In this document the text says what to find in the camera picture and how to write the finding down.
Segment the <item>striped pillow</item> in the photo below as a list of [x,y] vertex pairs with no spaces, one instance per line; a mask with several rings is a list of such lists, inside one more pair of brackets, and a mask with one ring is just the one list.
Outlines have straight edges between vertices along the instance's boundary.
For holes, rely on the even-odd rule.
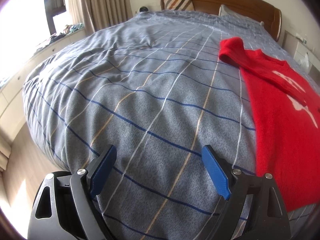
[[167,10],[194,11],[192,0],[164,0]]

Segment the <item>small round object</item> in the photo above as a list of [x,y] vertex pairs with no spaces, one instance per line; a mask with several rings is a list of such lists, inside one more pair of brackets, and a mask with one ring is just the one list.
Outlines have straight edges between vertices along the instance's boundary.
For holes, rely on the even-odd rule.
[[239,169],[233,169],[233,173],[236,175],[240,175],[242,172]]
[[266,176],[267,179],[272,179],[273,178],[271,173],[266,173],[265,176]]
[[77,171],[77,174],[78,174],[78,175],[83,175],[83,174],[85,174],[85,169],[79,169],[79,170]]
[[149,9],[145,6],[140,7],[139,12],[148,12]]
[[52,179],[53,178],[53,173],[49,173],[45,176],[45,179]]

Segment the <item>window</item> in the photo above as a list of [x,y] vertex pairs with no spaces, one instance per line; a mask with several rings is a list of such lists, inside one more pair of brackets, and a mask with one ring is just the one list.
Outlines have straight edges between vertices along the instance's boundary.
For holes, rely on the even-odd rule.
[[70,24],[70,14],[68,12],[64,12],[61,14],[58,14],[53,17],[54,26],[56,28],[56,32],[60,33],[63,32],[66,25]]
[[56,23],[60,25],[67,15],[67,13],[65,13],[66,5],[64,0],[44,0],[44,7],[50,34],[58,33],[61,30],[57,30],[58,27],[56,26]]
[[44,0],[9,0],[0,11],[0,83],[50,37]]

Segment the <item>cabinet drawer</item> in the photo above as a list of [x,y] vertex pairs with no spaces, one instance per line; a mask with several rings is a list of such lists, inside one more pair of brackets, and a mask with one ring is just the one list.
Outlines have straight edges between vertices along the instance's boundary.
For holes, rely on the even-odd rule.
[[23,67],[8,81],[7,85],[2,90],[2,93],[8,103],[10,103],[15,95],[22,89],[22,85],[29,74],[27,69],[28,68]]
[[293,59],[294,59],[295,62],[297,62],[299,64],[300,61],[304,59],[304,56],[296,51],[296,53],[294,54]]
[[299,52],[301,55],[305,56],[307,52],[309,52],[309,50],[302,45],[302,43],[298,42],[297,45],[297,52]]
[[298,43],[299,41],[294,36],[285,32],[284,43],[282,47],[291,55],[291,57],[293,57],[296,53]]
[[7,100],[4,98],[4,95],[2,94],[2,92],[0,92],[0,116],[2,115],[7,105],[8,105]]
[[3,95],[8,102],[10,102],[14,96],[22,89],[23,83],[25,82],[29,73],[38,66],[41,62],[56,54],[64,47],[70,44],[69,39],[61,39],[57,43],[45,48],[43,51],[35,55],[30,61],[28,61],[22,69],[16,73],[7,83],[3,89]]
[[13,142],[25,122],[22,91],[20,91],[2,114],[0,118],[0,129],[8,141]]
[[68,45],[70,45],[70,40],[68,38],[62,38],[61,40],[57,41],[56,43],[45,48],[43,51],[39,52],[39,54],[36,55],[34,57],[34,59],[32,60],[32,61],[34,61],[35,67]]
[[82,39],[84,39],[86,37],[85,30],[82,29],[82,30],[79,30],[76,33],[69,34],[68,37],[69,37],[71,43],[80,41],[80,40],[82,40]]
[[309,61],[313,63],[313,61],[315,60],[315,55],[311,51],[308,51],[308,57]]
[[320,61],[319,61],[319,59],[317,59],[316,57],[315,57],[315,59],[313,60],[313,65],[316,67],[317,70],[320,71]]

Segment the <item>blue gripper pad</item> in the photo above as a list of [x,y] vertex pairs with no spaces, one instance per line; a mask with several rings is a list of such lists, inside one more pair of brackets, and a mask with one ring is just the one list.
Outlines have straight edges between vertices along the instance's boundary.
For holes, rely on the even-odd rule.
[[103,152],[99,158],[91,161],[88,166],[88,177],[90,178],[89,195],[93,199],[99,195],[117,159],[117,150],[111,146],[107,152]]
[[230,174],[231,167],[224,160],[217,156],[210,145],[206,145],[201,149],[202,162],[209,173],[219,195],[228,200],[231,195],[229,183],[232,179]]

